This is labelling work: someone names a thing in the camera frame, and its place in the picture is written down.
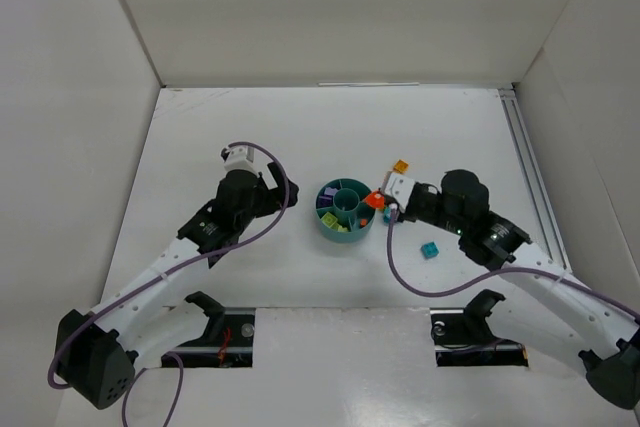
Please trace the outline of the teal small lego brick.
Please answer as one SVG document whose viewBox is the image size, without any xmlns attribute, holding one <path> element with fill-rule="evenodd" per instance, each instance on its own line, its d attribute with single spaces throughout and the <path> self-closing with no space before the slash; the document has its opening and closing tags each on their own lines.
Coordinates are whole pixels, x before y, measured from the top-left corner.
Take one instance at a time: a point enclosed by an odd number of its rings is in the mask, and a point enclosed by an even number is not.
<svg viewBox="0 0 640 427">
<path fill-rule="evenodd" d="M 420 250 L 425 259 L 432 259 L 439 255 L 439 249 L 435 242 L 423 244 Z"/>
</svg>

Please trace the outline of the amber transparent lego brick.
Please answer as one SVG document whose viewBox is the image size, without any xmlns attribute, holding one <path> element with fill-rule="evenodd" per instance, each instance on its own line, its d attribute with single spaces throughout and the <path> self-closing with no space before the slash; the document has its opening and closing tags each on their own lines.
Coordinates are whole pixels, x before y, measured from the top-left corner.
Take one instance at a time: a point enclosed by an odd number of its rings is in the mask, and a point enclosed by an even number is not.
<svg viewBox="0 0 640 427">
<path fill-rule="evenodd" d="M 408 167 L 408 163 L 404 162 L 403 160 L 398 160 L 393 166 L 393 171 L 404 174 L 408 170 Z"/>
</svg>

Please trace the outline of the dark purple lego brick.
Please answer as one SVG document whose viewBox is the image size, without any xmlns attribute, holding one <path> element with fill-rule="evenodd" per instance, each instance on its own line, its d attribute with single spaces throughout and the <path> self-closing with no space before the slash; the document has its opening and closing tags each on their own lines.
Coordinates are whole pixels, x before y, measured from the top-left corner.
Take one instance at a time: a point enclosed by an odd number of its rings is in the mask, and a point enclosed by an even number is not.
<svg viewBox="0 0 640 427">
<path fill-rule="evenodd" d="M 321 195 L 316 200 L 317 208 L 325 208 L 333 205 L 333 198 L 329 196 Z"/>
</svg>

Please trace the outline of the orange round lego piece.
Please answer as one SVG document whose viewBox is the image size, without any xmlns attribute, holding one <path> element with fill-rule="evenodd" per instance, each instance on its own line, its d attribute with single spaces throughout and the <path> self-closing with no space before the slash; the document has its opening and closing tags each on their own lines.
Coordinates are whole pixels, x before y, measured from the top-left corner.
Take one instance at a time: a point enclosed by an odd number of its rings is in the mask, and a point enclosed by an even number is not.
<svg viewBox="0 0 640 427">
<path fill-rule="evenodd" d="M 375 210 L 383 210 L 386 206 L 386 198 L 379 190 L 370 192 L 363 202 Z"/>
</svg>

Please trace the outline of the lime green lego brick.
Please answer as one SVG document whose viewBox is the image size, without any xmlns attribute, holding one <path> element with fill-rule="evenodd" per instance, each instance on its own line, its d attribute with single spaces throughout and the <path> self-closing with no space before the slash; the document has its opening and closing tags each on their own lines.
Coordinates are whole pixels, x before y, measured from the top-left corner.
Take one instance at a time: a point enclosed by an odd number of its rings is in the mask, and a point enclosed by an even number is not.
<svg viewBox="0 0 640 427">
<path fill-rule="evenodd" d="M 327 212 L 321 217 L 321 222 L 326 227 L 333 228 L 338 223 L 338 219 L 332 213 Z"/>
</svg>

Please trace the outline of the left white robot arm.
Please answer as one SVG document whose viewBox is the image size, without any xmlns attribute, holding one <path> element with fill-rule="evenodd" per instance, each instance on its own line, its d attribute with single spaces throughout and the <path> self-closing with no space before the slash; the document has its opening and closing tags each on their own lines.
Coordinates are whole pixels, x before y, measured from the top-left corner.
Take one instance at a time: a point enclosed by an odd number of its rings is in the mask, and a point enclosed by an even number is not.
<svg viewBox="0 0 640 427">
<path fill-rule="evenodd" d="M 88 312 L 71 310 L 60 320 L 51 386 L 70 388 L 104 410 L 169 351 L 221 330 L 225 309 L 198 284 L 223 256 L 247 245 L 242 236 L 254 220 L 279 221 L 297 202 L 299 188 L 281 163 L 271 161 L 267 168 L 274 187 L 250 162 L 227 163 L 214 198 L 148 268 Z"/>
</svg>

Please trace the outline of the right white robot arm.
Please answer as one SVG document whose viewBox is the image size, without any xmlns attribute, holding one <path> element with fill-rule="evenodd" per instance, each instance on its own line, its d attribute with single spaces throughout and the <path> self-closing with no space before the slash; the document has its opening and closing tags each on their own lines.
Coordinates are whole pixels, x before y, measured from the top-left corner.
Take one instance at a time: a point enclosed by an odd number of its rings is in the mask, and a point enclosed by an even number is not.
<svg viewBox="0 0 640 427">
<path fill-rule="evenodd" d="M 639 402 L 639 315 L 578 281 L 556 264 L 512 221 L 491 211 L 489 190 L 467 170 L 451 170 L 441 186 L 389 172 L 381 188 L 390 221 L 421 221 L 457 235 L 459 249 L 485 273 L 438 293 L 411 287 L 435 299 L 501 277 L 528 294 L 554 320 L 518 313 L 512 299 L 484 289 L 458 316 L 475 345 L 499 339 L 523 343 L 585 376 L 609 403 L 632 410 Z"/>
</svg>

